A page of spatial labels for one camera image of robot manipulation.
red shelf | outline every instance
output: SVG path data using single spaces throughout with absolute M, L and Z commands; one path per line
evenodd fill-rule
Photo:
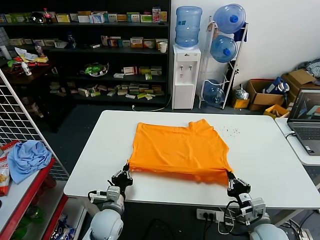
M 42 240 L 49 240 L 52 236 L 53 231 L 55 230 L 56 223 L 59 220 L 59 217 L 64 210 L 64 207 L 68 201 L 68 197 L 66 195 L 63 195 L 58 206 L 56 207 L 56 210 L 50 220 L 49 226 L 46 228 L 45 233 L 43 235 Z
M 14 233 L 16 227 L 18 226 L 21 218 L 23 217 L 28 206 L 30 205 L 32 199 L 34 198 L 34 196 L 36 195 L 41 184 L 44 182 L 46 176 L 48 175 L 51 167 L 55 164 L 55 161 L 56 160 L 54 158 L 51 158 L 49 165 L 39 171 L 39 173 L 37 174 L 36 178 L 34 179 L 32 185 L 29 187 L 28 191 L 23 196 L 21 202 L 16 207 L 13 215 L 8 220 L 5 228 L 0 233 L 0 239 L 7 240 L 7 239 L 11 238 L 11 236 Z

water bottle rack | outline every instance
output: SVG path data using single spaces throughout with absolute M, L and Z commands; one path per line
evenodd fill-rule
M 242 28 L 242 29 L 244 29 L 244 33 L 241 38 L 241 42 L 238 46 L 238 52 L 235 56 L 235 59 L 231 60 L 231 61 L 235 60 L 234 65 L 231 63 L 231 61 L 229 61 L 227 63 L 228 66 L 225 71 L 225 74 L 223 75 L 222 83 L 215 84 L 215 83 L 212 83 L 211 81 L 208 80 L 208 73 L 209 73 L 208 72 L 208 63 L 209 63 L 209 59 L 213 58 L 210 54 L 210 50 L 211 50 L 212 41 L 219 35 L 219 28 L 218 28 L 218 25 L 213 21 L 212 16 L 209 17 L 209 23 L 208 23 L 208 27 L 206 29 L 207 34 L 206 34 L 206 40 L 205 40 L 205 47 L 204 47 L 204 51 L 203 51 L 202 58 L 201 58 L 201 64 L 200 64 L 201 69 L 200 69 L 200 74 L 199 74 L 199 80 L 200 80 L 200 82 L 202 82 L 202 86 L 201 86 L 200 93 L 198 94 L 198 97 L 199 97 L 198 108 L 199 109 L 201 108 L 201 104 L 204 101 L 203 93 L 204 93 L 204 88 L 205 88 L 206 82 L 209 82 L 210 84 L 215 85 L 215 86 L 221 86 L 222 89 L 225 88 L 226 83 L 229 83 L 227 90 L 225 92 L 225 98 L 224 98 L 223 104 L 220 107 L 222 110 L 225 109 L 227 98 L 230 93 L 230 88 L 231 88 L 232 83 L 234 81 L 234 76 L 239 73 L 239 69 L 238 69 L 239 56 L 240 56 L 240 53 L 241 53 L 241 50 L 243 47 L 243 43 L 245 41 L 245 37 L 247 35 L 248 25 L 249 24 L 246 22 L 245 26 Z M 232 69 L 232 74 L 231 74 L 230 78 L 227 77 L 227 71 L 229 68 Z

wire mesh panel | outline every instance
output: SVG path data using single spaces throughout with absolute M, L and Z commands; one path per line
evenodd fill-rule
M 69 174 L 61 164 L 45 137 L 42 135 L 26 108 L 18 98 L 12 86 L 0 69 L 0 145 L 13 140 L 42 142 L 56 159 L 50 174 L 56 180 L 67 181 Z

blue cloth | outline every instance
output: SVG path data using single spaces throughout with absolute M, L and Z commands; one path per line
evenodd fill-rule
M 12 180 L 19 184 L 37 170 L 49 165 L 52 153 L 36 140 L 18 142 L 7 156 Z

dark shelving unit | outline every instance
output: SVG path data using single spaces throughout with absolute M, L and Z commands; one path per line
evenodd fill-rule
M 48 8 L 50 12 L 76 13 L 77 11 L 108 11 L 109 13 L 126 14 L 127 12 L 140 12 L 152 10 L 152 7 L 160 7 L 167 12 L 167 22 L 105 22 L 105 23 L 79 23 L 65 22 L 53 24 L 35 24 L 33 22 L 0 23 L 4 27 L 9 38 L 25 39 L 55 39 L 67 42 L 68 32 L 71 31 L 77 43 L 76 49 L 55 48 L 54 46 L 42 47 L 50 60 L 59 65 L 61 81 L 74 82 L 76 87 L 92 83 L 106 85 L 118 85 L 123 82 L 135 82 L 141 84 L 161 85 L 164 96 L 156 96 L 151 100 L 130 99 L 125 96 L 107 96 L 101 92 L 101 96 L 85 98 L 81 95 L 72 94 L 76 103 L 80 104 L 143 104 L 165 105 L 170 99 L 168 94 L 169 82 L 169 51 L 161 53 L 157 49 L 130 48 L 130 47 L 105 47 L 90 48 L 91 44 L 101 44 L 101 36 L 119 36 L 129 40 L 131 37 L 144 37 L 148 39 L 168 39 L 170 45 L 170 20 L 171 0 L 122 0 L 122 1 L 87 1 L 69 0 L 67 2 L 34 0 L 25 4 L 23 0 L 16 0 L 15 4 L 4 2 L 1 4 L 1 13 L 36 12 Z M 33 45 L 9 46 L 9 50 L 15 47 L 26 49 L 34 53 Z M 101 77 L 80 75 L 85 70 L 85 65 L 92 63 L 109 63 L 109 71 Z M 146 80 L 145 75 L 131 75 L 114 78 L 114 73 L 121 73 L 123 67 L 161 66 L 162 75 L 152 76 L 152 80 Z
M 92 82 L 97 84 L 104 84 L 108 82 L 137 82 L 142 84 L 164 84 L 167 82 L 167 79 L 165 76 L 152 76 L 151 80 L 146 80 L 146 77 L 144 75 L 129 75 L 124 76 L 124 78 L 114 78 L 111 74 L 106 74 L 100 77 L 94 77 L 89 75 L 67 75 L 65 76 L 65 79 L 68 81 L 85 81 L 85 82 Z

